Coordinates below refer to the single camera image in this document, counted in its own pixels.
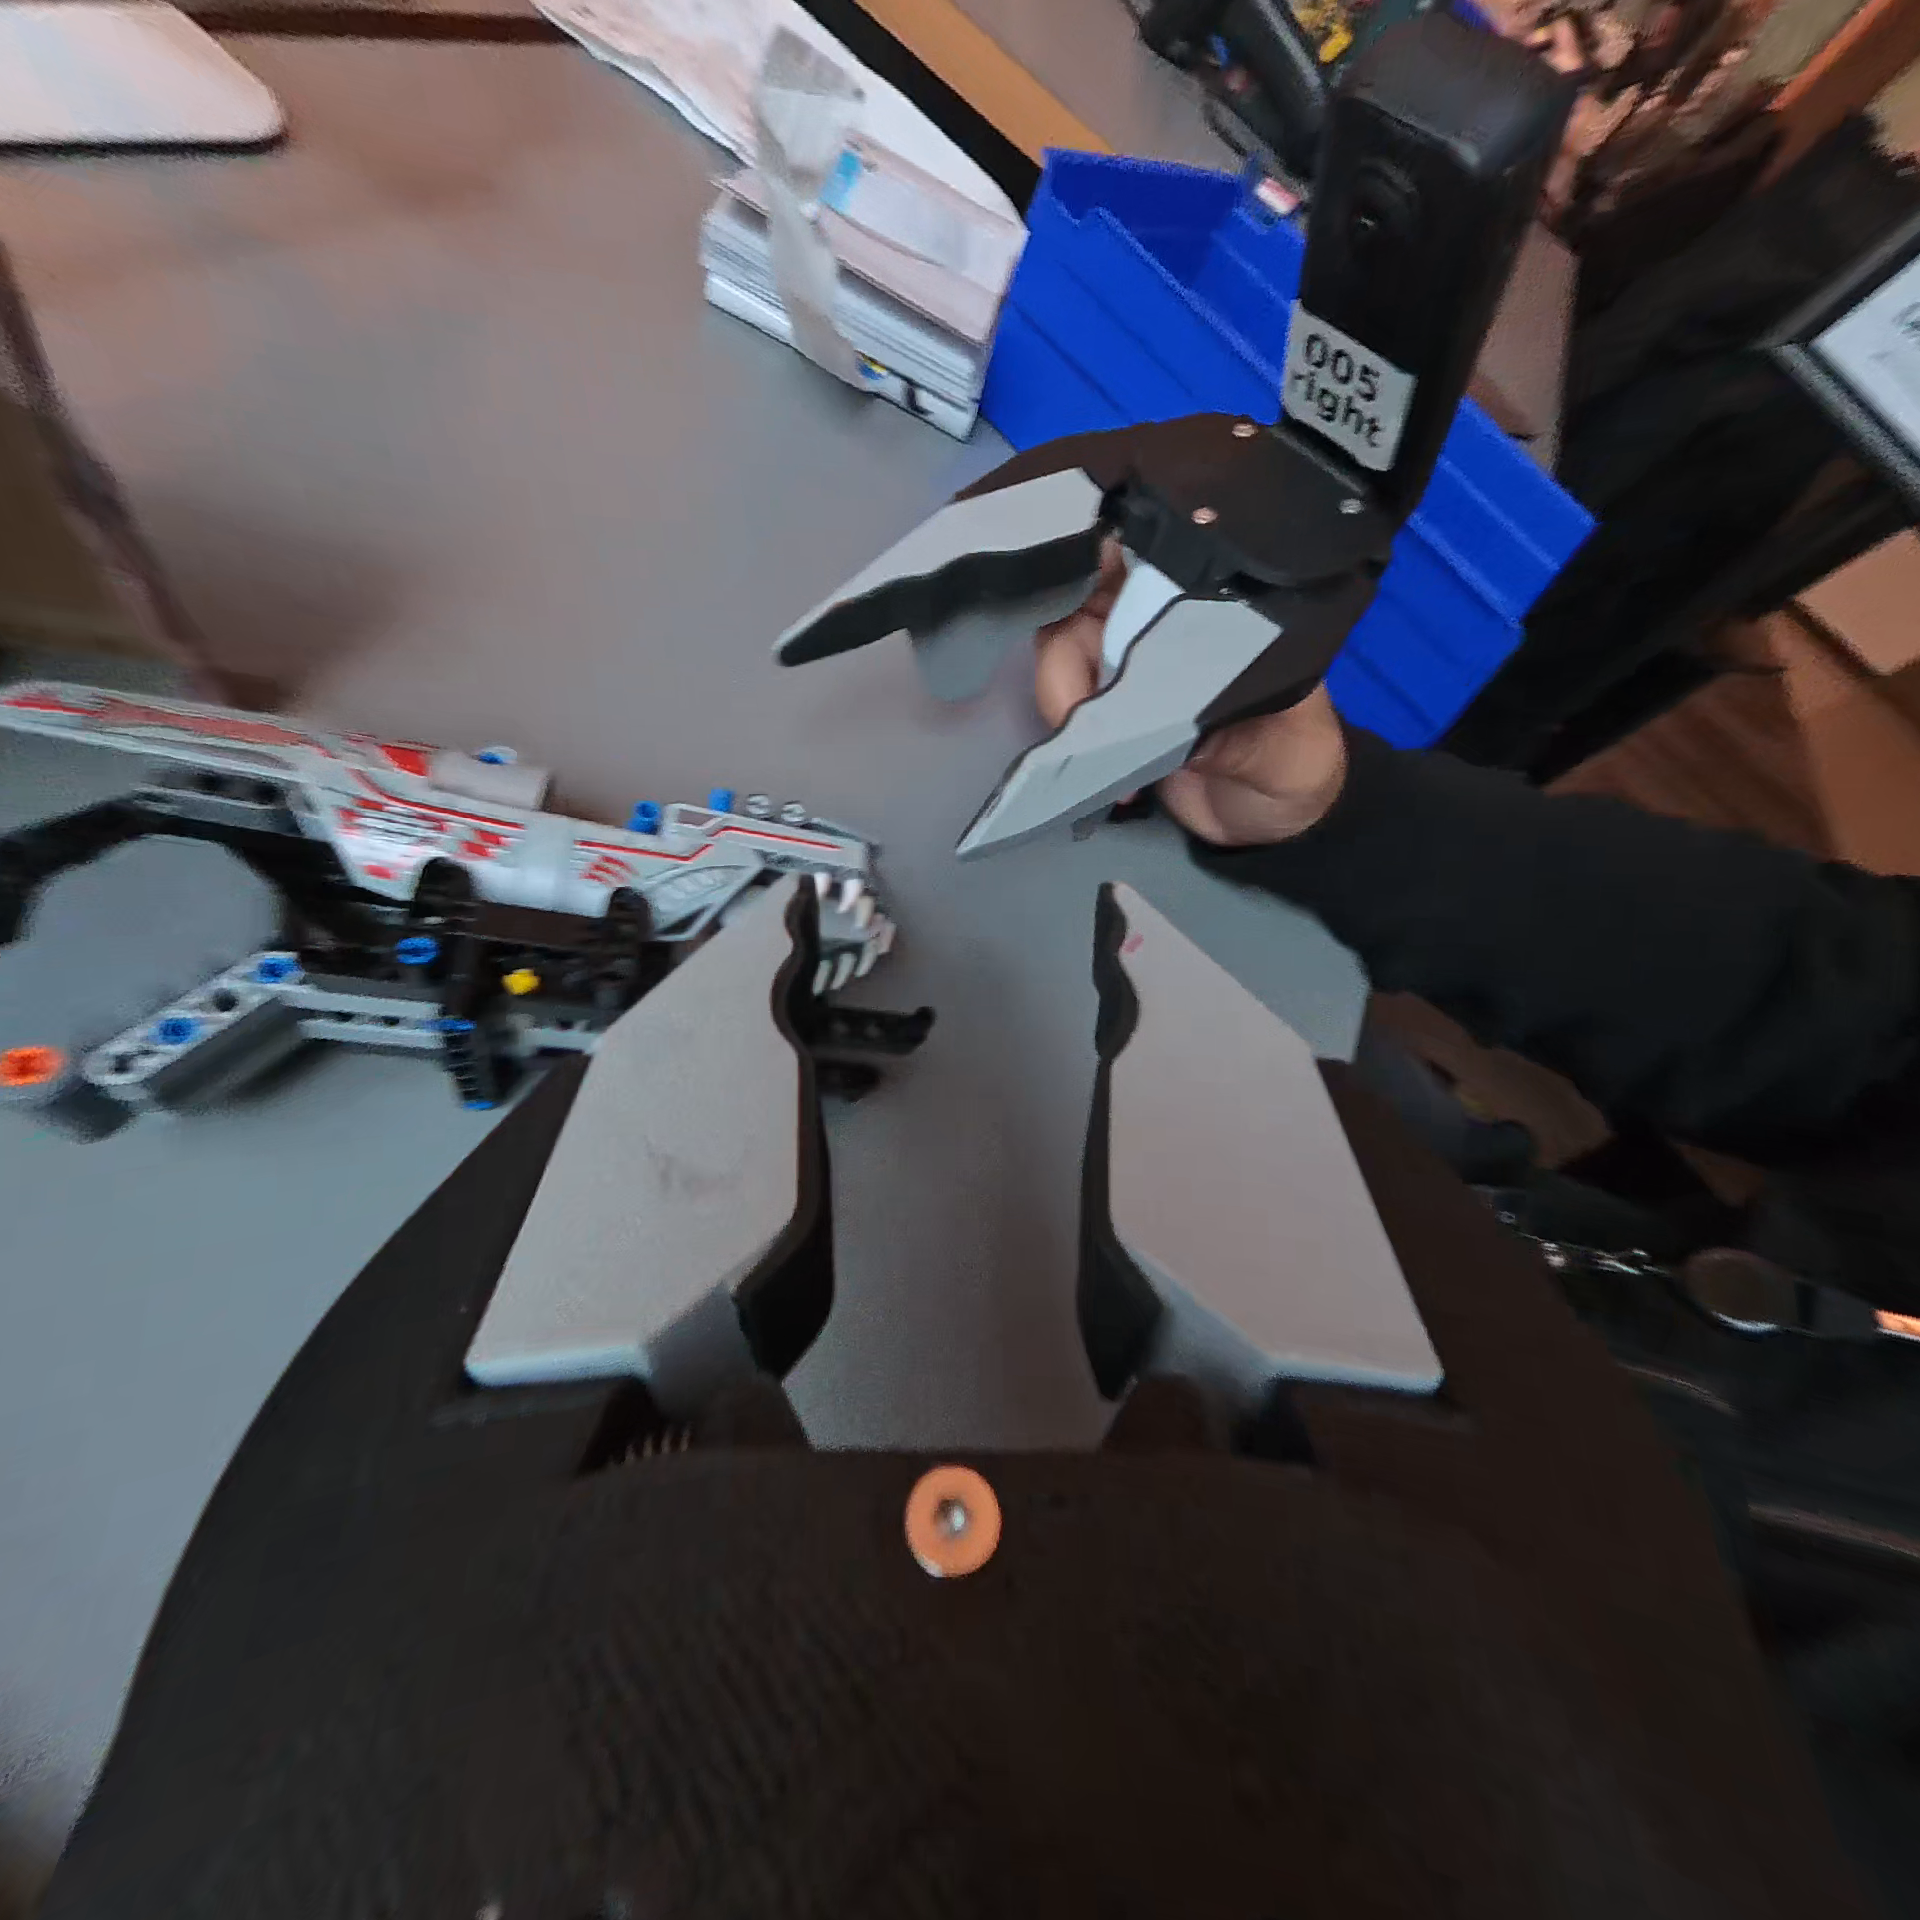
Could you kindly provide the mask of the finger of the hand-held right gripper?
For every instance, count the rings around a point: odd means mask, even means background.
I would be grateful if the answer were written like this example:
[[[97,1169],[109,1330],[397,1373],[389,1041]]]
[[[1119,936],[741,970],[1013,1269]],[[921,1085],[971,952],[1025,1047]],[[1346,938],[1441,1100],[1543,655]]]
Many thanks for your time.
[[[775,642],[783,666],[903,634],[923,689],[980,696],[1015,640],[1075,614],[1107,556],[1101,486],[1076,469],[954,497]]]
[[[1205,712],[1282,634],[1274,614],[1238,597],[1188,591],[1150,562],[1126,562],[1093,693],[1009,765],[955,855],[1019,848],[1173,773],[1201,740]]]

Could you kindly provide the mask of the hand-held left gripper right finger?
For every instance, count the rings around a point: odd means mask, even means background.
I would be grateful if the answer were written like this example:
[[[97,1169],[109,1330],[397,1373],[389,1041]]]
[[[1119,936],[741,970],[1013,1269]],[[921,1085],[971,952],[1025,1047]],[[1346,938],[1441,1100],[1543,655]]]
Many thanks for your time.
[[[1295,1384],[1444,1367],[1310,1045],[1135,887],[1094,898],[1076,1326],[1100,1397],[1182,1377],[1230,1425]]]

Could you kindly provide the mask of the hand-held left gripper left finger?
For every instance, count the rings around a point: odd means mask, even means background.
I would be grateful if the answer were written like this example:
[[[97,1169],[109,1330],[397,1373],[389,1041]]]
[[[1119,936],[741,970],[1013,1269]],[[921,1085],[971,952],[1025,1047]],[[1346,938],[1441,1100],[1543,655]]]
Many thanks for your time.
[[[786,1377],[833,1305],[826,1119],[782,877],[598,1040],[470,1335],[479,1386]]]

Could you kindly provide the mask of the white lego instruction booklet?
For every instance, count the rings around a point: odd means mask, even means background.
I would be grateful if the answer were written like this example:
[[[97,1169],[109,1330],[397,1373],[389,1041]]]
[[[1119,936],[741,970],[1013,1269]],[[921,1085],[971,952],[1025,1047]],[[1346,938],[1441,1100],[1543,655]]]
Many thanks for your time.
[[[965,204],[899,156],[860,145],[823,191],[821,229],[838,270],[835,317],[861,369],[858,393],[967,440],[1021,229]],[[725,181],[708,205],[699,262],[713,308],[797,351],[753,166]]]

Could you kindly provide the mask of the blue plastic bin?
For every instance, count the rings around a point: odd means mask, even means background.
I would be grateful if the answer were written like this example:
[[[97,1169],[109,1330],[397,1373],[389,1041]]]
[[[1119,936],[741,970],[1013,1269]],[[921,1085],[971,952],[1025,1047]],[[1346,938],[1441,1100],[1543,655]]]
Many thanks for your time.
[[[1100,426],[1281,416],[1305,225],[1260,165],[1049,151],[999,312],[980,414],[1015,449]],[[1593,516],[1475,401],[1329,671],[1338,711],[1436,745],[1519,649]]]

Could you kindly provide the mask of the grey red lego vehicle model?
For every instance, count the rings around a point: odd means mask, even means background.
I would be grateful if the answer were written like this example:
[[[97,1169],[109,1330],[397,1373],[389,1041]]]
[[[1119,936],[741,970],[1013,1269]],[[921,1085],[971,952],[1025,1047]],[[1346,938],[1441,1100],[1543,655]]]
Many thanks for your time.
[[[126,753],[139,778],[5,834],[5,946],[42,890],[107,852],[206,844],[262,879],[275,944],[166,988],[119,1029],[5,1040],[5,1105],[99,1140],[190,1112],[311,1041],[431,1061],[491,1112],[541,1057],[589,1053],[642,997],[780,879],[818,905],[801,1040],[830,1094],[861,1055],[921,1049],[935,1013],[846,1002],[897,944],[875,844],[803,805],[715,786],[625,825],[548,808],[503,748],[444,749],[286,714],[58,679],[5,686],[5,728]]]

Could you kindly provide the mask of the person's right forearm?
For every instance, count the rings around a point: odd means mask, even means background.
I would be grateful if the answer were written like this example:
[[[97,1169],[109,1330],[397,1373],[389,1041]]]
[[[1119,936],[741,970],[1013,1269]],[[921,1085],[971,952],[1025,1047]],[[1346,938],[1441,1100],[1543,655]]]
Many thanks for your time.
[[[1562,1073],[1609,1119],[1916,1201],[1918,890],[1343,726],[1331,801],[1190,831],[1372,984]]]

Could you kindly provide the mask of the person's right hand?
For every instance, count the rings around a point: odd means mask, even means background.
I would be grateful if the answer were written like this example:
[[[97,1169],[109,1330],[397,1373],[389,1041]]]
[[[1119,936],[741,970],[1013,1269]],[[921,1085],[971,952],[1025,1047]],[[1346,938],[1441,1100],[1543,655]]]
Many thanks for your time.
[[[1098,693],[1109,614],[1130,578],[1130,560],[1107,540],[1094,582],[1078,610],[1035,634],[1041,720],[1059,728]],[[1157,782],[1157,805],[1214,848],[1271,848],[1329,816],[1348,773],[1348,738],[1325,688],[1289,708],[1245,718],[1206,736]]]

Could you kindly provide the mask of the black framed paper sign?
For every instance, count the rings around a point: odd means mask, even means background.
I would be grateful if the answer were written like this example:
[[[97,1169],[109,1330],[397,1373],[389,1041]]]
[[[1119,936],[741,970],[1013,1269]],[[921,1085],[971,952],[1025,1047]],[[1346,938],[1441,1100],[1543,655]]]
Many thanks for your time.
[[[1918,214],[1829,276],[1763,351],[1916,511]]]

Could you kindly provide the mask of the wooden side table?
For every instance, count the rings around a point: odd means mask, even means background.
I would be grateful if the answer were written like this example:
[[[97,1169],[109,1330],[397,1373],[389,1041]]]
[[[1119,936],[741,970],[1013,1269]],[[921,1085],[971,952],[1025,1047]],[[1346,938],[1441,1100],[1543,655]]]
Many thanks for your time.
[[[903,96],[980,165],[1049,153],[1111,158],[1114,142],[955,1],[852,1],[858,31]]]

